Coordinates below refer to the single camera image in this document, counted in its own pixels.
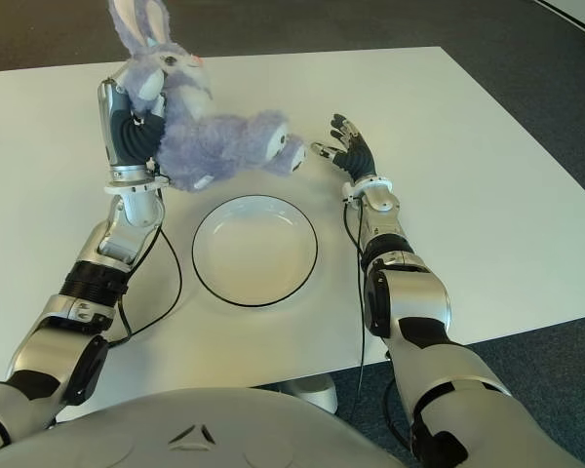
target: gray carpet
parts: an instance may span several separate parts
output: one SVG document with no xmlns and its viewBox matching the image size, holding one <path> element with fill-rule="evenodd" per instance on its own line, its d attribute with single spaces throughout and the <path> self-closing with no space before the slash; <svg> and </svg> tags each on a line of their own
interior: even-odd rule
<svg viewBox="0 0 585 468">
<path fill-rule="evenodd" d="M 441 46 L 585 188 L 585 34 L 531 1 L 167 3 L 175 40 L 205 57 Z M 0 0 L 0 70 L 125 57 L 105 0 Z M 560 215 L 572 222 L 571 213 Z M 585 461 L 585 319 L 473 348 L 542 427 Z M 348 414 L 356 372 L 334 378 Z M 353 424 L 402 455 L 380 414 L 389 378 L 387 365 L 368 367 Z"/>
</svg>

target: purple plush rabbit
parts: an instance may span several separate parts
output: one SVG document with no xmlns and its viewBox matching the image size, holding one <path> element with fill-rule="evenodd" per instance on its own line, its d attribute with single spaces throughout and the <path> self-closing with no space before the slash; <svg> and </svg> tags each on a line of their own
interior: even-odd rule
<svg viewBox="0 0 585 468">
<path fill-rule="evenodd" d="M 169 13 L 160 0 L 109 0 L 115 28 L 132 58 L 121 76 L 135 112 L 150 110 L 164 92 L 165 134 L 156 156 L 176 188 L 197 191 L 262 168 L 285 176 L 305 158 L 286 117 L 265 110 L 254 117 L 213 114 L 202 60 L 172 42 Z"/>
</svg>

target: wire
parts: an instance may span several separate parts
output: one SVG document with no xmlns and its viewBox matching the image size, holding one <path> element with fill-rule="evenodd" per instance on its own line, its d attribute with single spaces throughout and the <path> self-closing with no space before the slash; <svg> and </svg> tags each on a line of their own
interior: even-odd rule
<svg viewBox="0 0 585 468">
<path fill-rule="evenodd" d="M 386 389 L 383 392 L 383 399 L 381 402 L 381 409 L 383 411 L 383 419 L 386 421 L 386 426 L 388 426 L 388 430 L 392 433 L 394 438 L 399 441 L 399 443 L 407 450 L 410 451 L 410 443 L 406 440 L 405 437 L 401 435 L 399 430 L 396 428 L 394 423 L 392 422 L 392 418 L 390 417 L 390 407 L 388 406 L 388 400 L 390 398 L 390 390 L 394 387 L 396 380 L 393 378 L 390 380 L 390 383 L 386 385 Z"/>
<path fill-rule="evenodd" d="M 126 317 L 126 311 L 124 310 L 124 297 L 122 295 L 119 297 L 119 300 L 117 300 L 117 308 L 119 309 L 121 323 L 124 324 L 124 329 L 126 330 L 126 336 L 108 343 L 109 348 L 114 348 L 120 344 L 127 343 L 133 337 L 133 329 L 130 326 L 130 322 L 128 322 L 128 317 Z"/>
<path fill-rule="evenodd" d="M 159 198 L 162 201 L 162 199 L 163 199 L 162 190 L 159 188 L 157 192 L 158 192 Z M 182 295 L 182 288 L 183 288 L 182 267 L 179 263 L 179 258 L 177 257 L 177 253 L 176 253 L 176 250 L 174 249 L 174 246 L 172 245 L 171 241 L 169 240 L 169 237 L 167 237 L 167 234 L 165 234 L 165 231 L 163 231 L 162 223 L 156 229 L 154 237 L 152 238 L 151 242 L 147 246 L 147 249 L 145 249 L 145 252 L 143 252 L 143 254 L 140 256 L 140 259 L 138 260 L 138 262 L 136 263 L 134 268 L 130 271 L 128 278 L 129 279 L 132 278 L 133 275 L 140 268 L 140 266 L 143 264 L 143 262 L 147 259 L 147 257 L 151 253 L 152 249 L 154 248 L 156 241 L 158 241 L 159 235 L 163 236 L 163 239 L 165 239 L 167 246 L 169 246 L 170 251 L 172 251 L 172 255 L 174 256 L 174 260 L 175 260 L 175 266 L 177 267 L 178 286 L 177 286 L 177 294 L 175 295 L 174 302 L 172 303 L 171 307 L 169 307 L 169 309 L 167 309 L 167 311 L 164 314 L 162 314 L 160 317 L 151 321 L 149 324 L 145 325 L 144 327 L 141 327 L 137 331 L 133 331 L 132 327 L 130 326 L 130 322 L 128 321 L 128 316 L 126 315 L 126 311 L 124 310 L 124 297 L 121 295 L 119 297 L 119 299 L 117 300 L 117 309 L 119 310 L 119 317 L 121 319 L 122 324 L 124 325 L 124 330 L 126 331 L 126 336 L 124 336 L 123 338 L 111 341 L 108 344 L 109 348 L 114 348 L 114 347 L 119 346 L 121 344 L 127 343 L 128 341 L 130 341 L 132 339 L 133 336 L 143 332 L 144 330 L 147 330 L 152 325 L 155 325 L 158 322 L 160 322 L 161 320 L 163 320 L 165 317 L 167 317 L 172 312 L 172 310 L 174 310 L 174 308 L 177 305 L 177 302 L 179 301 L 180 296 Z"/>
<path fill-rule="evenodd" d="M 360 249 L 360 239 L 358 236 L 358 242 L 356 242 L 355 238 L 353 237 L 353 234 L 351 234 L 351 229 L 349 229 L 349 222 L 347 221 L 347 208 L 349 207 L 348 203 L 344 203 L 344 209 L 342 210 L 342 224 L 344 224 L 344 230 L 347 231 L 347 236 L 349 236 L 349 240 L 351 241 L 351 244 L 353 244 L 353 247 L 355 247 L 355 250 L 357 251 L 358 255 L 362 254 L 362 249 Z"/>
<path fill-rule="evenodd" d="M 164 314 L 162 314 L 160 317 L 158 317 L 155 320 L 152 320 L 150 323 L 141 327 L 137 331 L 133 331 L 132 327 L 130 326 L 130 322 L 128 321 L 128 317 L 126 316 L 126 312 L 124 310 L 123 296 L 121 296 L 119 298 L 119 300 L 117 301 L 117 308 L 119 309 L 119 317 L 121 318 L 122 324 L 124 325 L 124 329 L 126 330 L 126 336 L 124 336 L 123 338 L 117 339 L 115 341 L 111 341 L 108 345 L 109 348 L 114 348 L 114 347 L 119 346 L 121 344 L 127 343 L 128 341 L 130 341 L 133 338 L 133 336 L 136 336 L 137 334 L 149 329 L 151 326 L 153 326 L 153 325 L 157 324 L 158 322 L 160 322 L 161 320 L 165 319 L 174 310 L 177 303 L 179 302 L 180 296 L 182 295 L 183 277 L 182 277 L 182 267 L 180 265 L 179 258 L 177 257 L 177 253 L 176 253 L 176 250 L 174 249 L 174 246 L 172 245 L 171 241 L 169 240 L 169 237 L 167 237 L 167 234 L 165 234 L 165 231 L 162 229 L 162 227 L 159 227 L 159 231 L 160 231 L 160 234 L 163 236 L 163 239 L 167 243 L 167 246 L 169 247 L 170 251 L 172 252 L 172 255 L 174 256 L 175 266 L 177 268 L 178 286 L 177 286 L 177 294 L 175 295 L 174 302 L 167 309 L 167 311 Z M 149 252 L 151 252 L 151 247 L 153 247 L 154 242 L 155 242 L 155 240 L 152 240 L 152 243 L 149 245 L 149 247 L 147 248 L 147 250 L 145 251 L 145 253 L 141 257 L 141 260 L 144 260 L 146 258 L 146 256 L 149 254 Z"/>
<path fill-rule="evenodd" d="M 176 250 L 174 249 L 174 246 L 172 245 L 169 238 L 167 237 L 167 234 L 165 234 L 165 231 L 163 231 L 162 229 L 160 230 L 160 233 L 163 236 L 163 239 L 165 239 L 165 242 L 167 243 L 167 245 L 169 246 L 169 250 L 172 251 L 172 255 L 174 256 L 175 266 L 177 268 L 177 279 L 178 279 L 177 294 L 175 295 L 174 302 L 172 303 L 172 305 L 169 307 L 169 309 L 167 309 L 167 311 L 163 315 L 161 315 L 160 317 L 158 317 L 155 320 L 152 320 L 149 324 L 147 324 L 147 325 L 141 327 L 140 329 L 138 329 L 137 331 L 135 331 L 133 333 L 133 336 L 136 336 L 137 334 L 149 329 L 152 325 L 157 324 L 158 322 L 163 320 L 165 317 L 167 317 L 172 312 L 172 310 L 174 310 L 177 303 L 179 302 L 179 297 L 182 295 L 182 288 L 183 288 L 182 266 L 179 263 L 179 258 L 177 257 Z"/>
<path fill-rule="evenodd" d="M 362 351 L 360 353 L 360 368 L 358 371 L 358 388 L 356 389 L 355 397 L 353 398 L 353 405 L 351 406 L 351 413 L 349 414 L 349 422 L 353 421 L 353 416 L 355 415 L 355 410 L 357 408 L 358 402 L 360 401 L 360 397 L 362 395 L 362 380 L 364 377 L 364 358 L 365 358 L 365 350 L 366 350 L 366 330 L 364 325 L 364 300 L 362 295 L 362 270 L 360 268 L 360 260 L 362 259 L 362 249 L 360 248 L 360 238 L 362 237 L 362 214 L 363 214 L 363 203 L 362 200 L 360 201 L 360 222 L 358 226 L 358 240 L 356 241 L 351 234 L 351 230 L 349 229 L 349 222 L 347 220 L 347 208 L 348 204 L 345 203 L 344 210 L 342 211 L 342 222 L 344 224 L 344 229 L 347 231 L 347 235 L 351 240 L 351 243 L 356 248 L 356 268 L 358 271 L 358 300 L 360 302 L 360 320 L 362 322 L 361 330 L 362 330 Z"/>
<path fill-rule="evenodd" d="M 152 252 L 152 249 L 154 248 L 154 244 L 156 244 L 156 241 L 158 240 L 158 236 L 160 235 L 160 232 L 162 230 L 163 230 L 163 224 L 161 223 L 161 225 L 158 226 L 158 228 L 156 229 L 156 232 L 154 233 L 154 237 L 152 238 L 152 242 L 149 243 L 149 246 L 147 246 L 147 249 L 145 249 L 145 252 L 143 252 L 143 255 L 140 256 L 140 259 L 136 263 L 135 267 L 132 270 L 130 270 L 130 273 L 128 273 L 128 279 L 132 278 L 133 275 L 135 273 L 137 273 L 138 268 L 143 264 L 143 262 L 145 261 L 145 259 L 149 255 L 149 253 Z"/>
</svg>

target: robotic arm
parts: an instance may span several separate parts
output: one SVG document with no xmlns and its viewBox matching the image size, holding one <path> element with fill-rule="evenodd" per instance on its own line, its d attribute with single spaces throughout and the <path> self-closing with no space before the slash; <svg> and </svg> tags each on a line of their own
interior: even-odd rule
<svg viewBox="0 0 585 468">
<path fill-rule="evenodd" d="M 135 116 L 122 70 L 102 82 L 98 100 L 113 196 L 108 219 L 94 228 L 58 294 L 50 297 L 0 382 L 0 448 L 48 428 L 68 405 L 92 395 L 108 352 L 117 300 L 147 236 L 165 209 L 150 158 L 164 131 L 164 98 Z"/>
<path fill-rule="evenodd" d="M 362 223 L 365 324 L 390 352 L 414 456 L 425 467 L 585 466 L 548 438 L 477 354 L 449 339 L 449 296 L 410 246 L 391 182 L 377 176 L 350 121 L 336 114 L 331 125 L 345 150 L 312 149 L 354 180 L 343 195 Z"/>
</svg>

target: plate rim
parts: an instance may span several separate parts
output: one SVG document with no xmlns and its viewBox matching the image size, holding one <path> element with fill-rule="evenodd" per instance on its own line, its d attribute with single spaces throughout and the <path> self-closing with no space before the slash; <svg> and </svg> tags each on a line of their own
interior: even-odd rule
<svg viewBox="0 0 585 468">
<path fill-rule="evenodd" d="M 312 260 L 312 265 L 310 266 L 310 271 L 308 271 L 308 274 L 305 276 L 305 278 L 303 279 L 303 281 L 301 281 L 298 284 L 298 286 L 294 290 L 292 290 L 291 292 L 289 292 L 288 294 L 286 294 L 286 295 L 284 295 L 284 296 L 282 296 L 282 297 L 280 297 L 278 299 L 271 300 L 269 302 L 259 303 L 259 304 L 244 304 L 242 302 L 236 302 L 234 300 L 231 300 L 231 299 L 228 299 L 226 297 L 223 297 L 221 294 L 216 293 L 215 291 L 213 291 L 206 284 L 206 282 L 204 281 L 204 279 L 202 278 L 202 276 L 199 274 L 199 271 L 197 269 L 197 265 L 195 264 L 195 239 L 197 238 L 197 234 L 199 233 L 199 230 L 202 227 L 202 224 L 204 224 L 204 222 L 206 221 L 206 219 L 208 219 L 208 217 L 212 213 L 214 213 L 216 210 L 218 210 L 220 207 L 222 207 L 226 203 L 230 203 L 230 202 L 233 202 L 234 200 L 239 200 L 241 198 L 249 198 L 249 197 L 272 198 L 274 200 L 279 200 L 280 202 L 284 202 L 287 205 L 292 206 L 294 209 L 296 209 L 298 212 L 301 213 L 301 215 L 305 218 L 306 221 L 308 221 L 308 225 L 310 226 L 310 229 L 312 230 L 312 235 L 314 237 L 314 259 Z M 316 262 L 317 262 L 318 257 L 319 257 L 319 240 L 318 240 L 318 237 L 316 235 L 316 229 L 314 229 L 314 224 L 312 224 L 312 221 L 310 221 L 310 218 L 302 210 L 300 210 L 297 205 L 289 202 L 288 200 L 284 200 L 283 198 L 280 198 L 280 197 L 274 197 L 273 195 L 265 195 L 265 194 L 261 194 L 261 193 L 254 193 L 254 194 L 247 194 L 247 195 L 239 195 L 238 197 L 230 198 L 230 199 L 225 200 L 225 201 L 219 203 L 218 205 L 216 205 L 214 208 L 212 208 L 204 216 L 204 218 L 197 225 L 197 229 L 195 229 L 195 233 L 193 234 L 193 240 L 191 242 L 191 263 L 193 264 L 193 271 L 195 272 L 195 275 L 197 276 L 197 279 L 202 284 L 202 286 L 204 288 L 206 288 L 206 291 L 208 291 L 214 297 L 219 298 L 223 302 L 227 302 L 228 304 L 237 305 L 239 307 L 245 307 L 245 308 L 266 307 L 268 305 L 277 304 L 278 302 L 281 302 L 281 301 L 283 301 L 283 300 L 291 297 L 293 294 L 295 294 L 297 291 L 299 291 L 307 283 L 307 281 L 310 278 L 310 276 L 312 276 L 312 272 L 314 271 L 314 267 L 316 266 Z"/>
</svg>

